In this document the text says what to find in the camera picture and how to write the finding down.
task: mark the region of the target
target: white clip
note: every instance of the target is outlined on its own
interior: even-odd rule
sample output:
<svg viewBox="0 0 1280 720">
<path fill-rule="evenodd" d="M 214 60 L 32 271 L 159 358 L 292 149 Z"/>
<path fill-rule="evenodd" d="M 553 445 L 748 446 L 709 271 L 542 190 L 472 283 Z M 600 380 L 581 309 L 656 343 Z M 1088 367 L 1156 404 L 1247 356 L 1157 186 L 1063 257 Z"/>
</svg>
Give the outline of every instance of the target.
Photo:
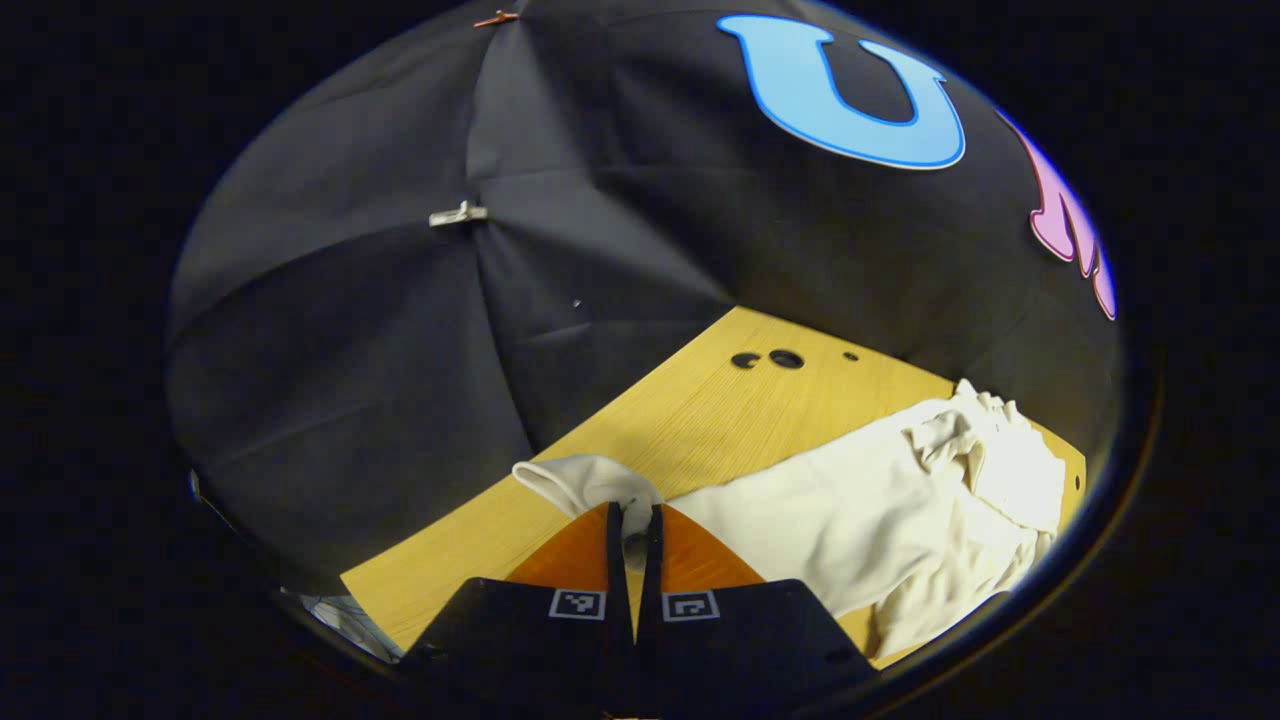
<svg viewBox="0 0 1280 720">
<path fill-rule="evenodd" d="M 444 210 L 440 213 L 431 213 L 428 218 L 428 224 L 430 227 L 435 225 L 452 225 L 453 223 L 466 223 L 470 220 L 485 220 L 489 218 L 488 208 L 474 206 L 466 200 L 462 201 L 462 206 L 457 210 Z"/>
</svg>

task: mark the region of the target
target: white fabric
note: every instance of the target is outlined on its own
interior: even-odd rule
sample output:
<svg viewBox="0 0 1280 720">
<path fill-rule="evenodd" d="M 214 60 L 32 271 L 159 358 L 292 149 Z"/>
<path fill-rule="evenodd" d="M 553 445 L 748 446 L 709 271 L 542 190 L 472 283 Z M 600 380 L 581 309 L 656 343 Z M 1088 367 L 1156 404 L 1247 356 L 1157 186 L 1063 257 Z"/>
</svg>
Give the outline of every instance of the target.
<svg viewBox="0 0 1280 720">
<path fill-rule="evenodd" d="M 512 471 L 570 516 L 623 502 L 632 532 L 660 502 L 652 483 L 604 457 Z M 765 580 L 804 580 L 837 618 L 874 605 L 876 655 L 886 656 L 932 639 L 1027 574 L 1053 539 L 1064 477 L 1016 405 L 960 380 L 951 400 L 671 505 Z"/>
</svg>

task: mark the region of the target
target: white towel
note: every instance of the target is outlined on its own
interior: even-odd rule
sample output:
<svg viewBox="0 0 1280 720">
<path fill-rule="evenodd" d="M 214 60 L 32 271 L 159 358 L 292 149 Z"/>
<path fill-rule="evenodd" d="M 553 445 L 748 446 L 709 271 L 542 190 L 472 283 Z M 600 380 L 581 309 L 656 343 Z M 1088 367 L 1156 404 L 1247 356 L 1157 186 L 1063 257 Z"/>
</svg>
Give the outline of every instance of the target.
<svg viewBox="0 0 1280 720">
<path fill-rule="evenodd" d="M 648 524 L 641 507 L 660 501 L 646 479 L 598 456 L 512 471 L 570 516 L 623 502 L 631 530 Z M 951 400 L 927 400 L 671 505 L 765 580 L 804 580 L 835 616 L 874 605 L 876 655 L 886 656 L 932 639 L 1025 575 L 1052 541 L 1064 474 L 1012 402 L 960 380 Z"/>
</svg>

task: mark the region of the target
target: black background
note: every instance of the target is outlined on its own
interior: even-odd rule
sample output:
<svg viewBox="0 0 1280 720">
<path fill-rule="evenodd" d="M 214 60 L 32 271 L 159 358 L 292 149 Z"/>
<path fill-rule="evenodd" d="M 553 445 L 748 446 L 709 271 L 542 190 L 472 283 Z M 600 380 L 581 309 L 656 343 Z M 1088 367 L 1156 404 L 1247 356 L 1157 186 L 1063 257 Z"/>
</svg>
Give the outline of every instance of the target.
<svg viewBox="0 0 1280 720">
<path fill-rule="evenodd" d="M 244 578 L 216 561 L 234 547 L 191 525 L 160 347 L 169 275 L 219 174 L 294 97 L 433 10 L 10 18 L 23 132 L 5 306 L 24 450 L 12 475 L 12 716 L 374 711 L 261 634 Z M 1249 223 L 1268 208 L 1274 152 L 1257 127 L 1274 82 L 1251 32 L 1262 19 L 1228 4 L 851 12 L 1019 119 L 1091 204 L 1117 288 L 1135 288 L 1128 300 L 1169 338 L 1161 443 L 1112 542 L 1036 633 L 904 712 L 1262 716 L 1280 671 L 1267 610 L 1276 480 L 1262 462 L 1275 250 Z"/>
</svg>

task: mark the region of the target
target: white cloth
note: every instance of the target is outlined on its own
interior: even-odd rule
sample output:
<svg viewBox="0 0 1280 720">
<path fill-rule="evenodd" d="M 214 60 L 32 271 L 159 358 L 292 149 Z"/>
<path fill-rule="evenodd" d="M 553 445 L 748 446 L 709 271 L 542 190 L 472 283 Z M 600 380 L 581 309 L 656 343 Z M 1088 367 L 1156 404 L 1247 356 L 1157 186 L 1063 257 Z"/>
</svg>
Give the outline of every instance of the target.
<svg viewBox="0 0 1280 720">
<path fill-rule="evenodd" d="M 598 456 L 512 471 L 570 516 L 622 501 L 632 530 L 648 524 L 639 511 L 648 503 L 636 501 L 660 501 L 646 479 Z M 951 400 L 671 505 L 765 580 L 804 580 L 837 618 L 874 605 L 876 655 L 886 656 L 932 639 L 1027 574 L 1056 532 L 1064 477 L 1012 402 L 960 380 Z"/>
</svg>

